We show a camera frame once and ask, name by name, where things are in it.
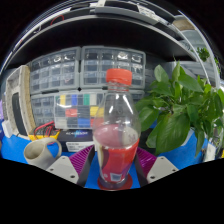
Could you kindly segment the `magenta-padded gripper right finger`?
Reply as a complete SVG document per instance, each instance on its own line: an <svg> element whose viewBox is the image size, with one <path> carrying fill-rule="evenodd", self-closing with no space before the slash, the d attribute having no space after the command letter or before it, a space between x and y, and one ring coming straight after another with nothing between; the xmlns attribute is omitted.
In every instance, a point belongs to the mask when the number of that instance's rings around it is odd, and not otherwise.
<svg viewBox="0 0 224 224"><path fill-rule="evenodd" d="M166 157L156 157L142 148L137 148L135 168L141 186L153 183L178 171Z"/></svg>

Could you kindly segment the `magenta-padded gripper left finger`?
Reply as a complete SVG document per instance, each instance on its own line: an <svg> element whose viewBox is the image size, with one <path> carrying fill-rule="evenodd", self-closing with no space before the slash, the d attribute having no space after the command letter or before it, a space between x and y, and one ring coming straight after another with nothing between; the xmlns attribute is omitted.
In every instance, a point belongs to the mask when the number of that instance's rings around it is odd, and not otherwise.
<svg viewBox="0 0 224 224"><path fill-rule="evenodd" d="M94 155L94 146L88 146L71 156L61 156L47 169L47 171L84 187Z"/></svg>

